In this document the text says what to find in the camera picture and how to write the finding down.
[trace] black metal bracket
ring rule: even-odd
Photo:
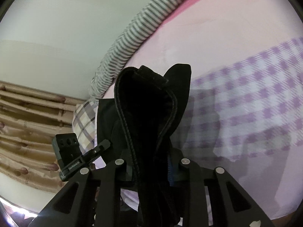
[[[84,155],[85,159],[81,158],[84,161],[79,164],[81,166],[76,165],[75,170],[65,174],[68,177],[74,175],[30,227],[119,226],[120,189],[134,186],[129,175],[131,165],[127,160],[118,159],[102,169],[91,171],[83,167],[98,157],[103,146],[100,144],[99,148],[89,151]],[[170,155],[174,178],[171,190],[182,202],[177,208],[183,217],[183,226],[209,226],[205,192],[205,187],[208,187],[213,226],[274,227],[257,203],[224,168],[201,168],[194,161],[183,158],[182,152],[175,148],[171,149]],[[99,195],[95,201],[98,187]]]
[[[107,150],[111,143],[103,140],[94,149],[82,154],[75,133],[58,134],[52,140],[53,149],[57,157],[61,172],[59,177],[63,182],[68,181],[83,167],[89,167],[101,153]]]

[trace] purple checkered fabric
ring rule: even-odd
[[[302,81],[303,37],[197,78],[172,142],[198,161],[301,146]]]

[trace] beige curtain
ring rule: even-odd
[[[51,141],[72,132],[73,112],[82,102],[0,82],[0,173],[57,193],[64,184]]]

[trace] curtain fold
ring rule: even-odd
[[[64,183],[51,141],[72,132],[73,112],[82,102],[0,82],[0,173],[57,193]]]

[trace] gray striped tube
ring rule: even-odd
[[[151,0],[105,54],[91,82],[92,99],[101,99],[142,43],[184,0]]]

